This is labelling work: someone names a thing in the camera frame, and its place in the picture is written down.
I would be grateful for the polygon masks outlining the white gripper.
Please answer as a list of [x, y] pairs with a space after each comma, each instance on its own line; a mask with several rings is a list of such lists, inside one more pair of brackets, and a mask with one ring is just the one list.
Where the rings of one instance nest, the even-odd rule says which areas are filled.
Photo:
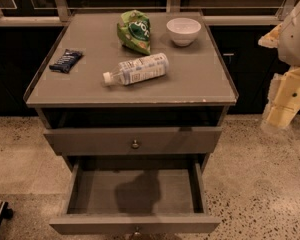
[[258, 40], [258, 45], [278, 47], [279, 59], [291, 65], [284, 74], [274, 74], [262, 115], [265, 125], [285, 129], [300, 110], [300, 1], [282, 24]]

